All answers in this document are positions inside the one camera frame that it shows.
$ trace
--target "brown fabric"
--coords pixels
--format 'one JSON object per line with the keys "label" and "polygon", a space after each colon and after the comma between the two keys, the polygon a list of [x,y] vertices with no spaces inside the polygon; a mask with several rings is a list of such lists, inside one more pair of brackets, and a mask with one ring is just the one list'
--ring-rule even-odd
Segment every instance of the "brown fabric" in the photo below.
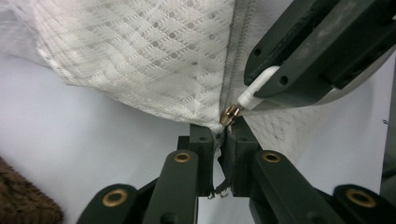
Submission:
{"label": "brown fabric", "polygon": [[0,158],[0,224],[59,224],[63,214],[52,199]]}

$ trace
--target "quilted fabric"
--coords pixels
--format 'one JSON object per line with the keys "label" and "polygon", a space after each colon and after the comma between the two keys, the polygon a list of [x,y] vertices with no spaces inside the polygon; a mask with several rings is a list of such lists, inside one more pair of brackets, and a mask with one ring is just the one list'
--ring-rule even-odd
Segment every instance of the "quilted fabric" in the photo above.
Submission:
{"label": "quilted fabric", "polygon": [[219,127],[233,0],[13,4],[33,11],[39,52],[68,84],[159,117]]}
{"label": "quilted fabric", "polygon": [[[2,51],[43,63],[38,52],[70,85],[214,132],[220,111],[246,89],[249,53],[291,2],[5,1],[0,46],[14,44]],[[330,108],[273,110],[264,102],[245,116],[262,147],[296,161]]]}

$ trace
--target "zipper tab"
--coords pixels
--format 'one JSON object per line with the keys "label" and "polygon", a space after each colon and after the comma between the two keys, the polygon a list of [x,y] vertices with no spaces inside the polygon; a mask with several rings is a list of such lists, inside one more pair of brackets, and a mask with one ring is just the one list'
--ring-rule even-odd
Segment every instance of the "zipper tab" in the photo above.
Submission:
{"label": "zipper tab", "polygon": [[252,110],[264,101],[262,98],[255,97],[254,93],[265,85],[278,69],[279,66],[272,66],[265,69],[238,97],[238,104],[228,106],[227,109],[221,113],[219,123],[224,127],[232,125],[233,119],[239,117],[242,111],[245,109]]}
{"label": "zipper tab", "polygon": [[220,124],[224,127],[233,124],[233,119],[239,117],[239,115],[244,111],[244,107],[241,105],[230,105],[221,113]]}

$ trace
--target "white zipper pull tab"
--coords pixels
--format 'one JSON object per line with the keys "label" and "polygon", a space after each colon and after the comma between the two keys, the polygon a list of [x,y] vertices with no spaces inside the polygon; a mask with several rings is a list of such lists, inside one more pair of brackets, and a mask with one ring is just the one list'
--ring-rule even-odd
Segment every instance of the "white zipper pull tab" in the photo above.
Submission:
{"label": "white zipper pull tab", "polygon": [[238,104],[230,105],[221,113],[219,123],[224,127],[232,125],[233,119],[241,116],[242,111],[245,109],[252,110],[264,101],[262,98],[255,97],[254,93],[265,85],[278,69],[279,66],[272,66],[265,69],[238,97]]}

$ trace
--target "zipper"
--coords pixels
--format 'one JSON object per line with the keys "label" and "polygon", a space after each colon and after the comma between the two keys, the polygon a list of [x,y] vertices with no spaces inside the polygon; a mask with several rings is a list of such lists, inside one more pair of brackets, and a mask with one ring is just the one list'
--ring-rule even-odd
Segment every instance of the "zipper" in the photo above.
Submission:
{"label": "zipper", "polygon": [[245,66],[247,58],[243,51],[246,48],[246,38],[248,34],[248,25],[252,19],[257,0],[236,0],[233,23],[231,27],[229,50],[224,70],[223,86],[220,94],[219,111],[225,111],[232,103],[233,90],[238,84],[235,81],[236,76],[240,76],[240,71]]}
{"label": "zipper", "polygon": [[271,66],[262,71],[250,86],[238,97],[238,103],[231,104],[221,112],[219,123],[223,127],[230,126],[233,124],[235,118],[242,116],[244,110],[252,110],[263,102],[264,99],[255,97],[254,93],[261,89],[278,69],[279,66]]}

